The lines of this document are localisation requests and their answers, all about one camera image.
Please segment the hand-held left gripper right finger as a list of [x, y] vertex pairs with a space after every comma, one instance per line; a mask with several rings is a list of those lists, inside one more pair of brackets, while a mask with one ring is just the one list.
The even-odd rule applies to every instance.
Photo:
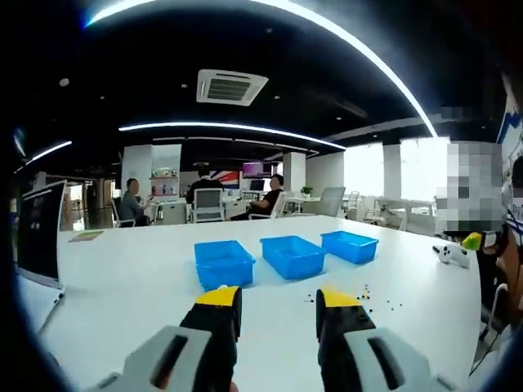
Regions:
[[455, 391], [408, 342], [376, 327], [346, 293], [316, 291], [318, 364], [326, 391]]

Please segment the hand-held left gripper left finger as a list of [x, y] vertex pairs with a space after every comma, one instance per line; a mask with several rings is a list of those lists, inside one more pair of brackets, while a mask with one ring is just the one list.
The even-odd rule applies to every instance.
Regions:
[[221, 286], [198, 297], [178, 326], [166, 326], [132, 351], [123, 371], [97, 391], [229, 391], [237, 362], [242, 289]]

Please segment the person's right hand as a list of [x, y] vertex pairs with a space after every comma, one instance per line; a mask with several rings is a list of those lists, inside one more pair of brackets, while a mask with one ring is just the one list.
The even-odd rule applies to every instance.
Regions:
[[495, 255], [496, 264], [503, 270], [520, 266], [519, 244], [511, 229], [508, 230], [504, 242], [497, 246]]

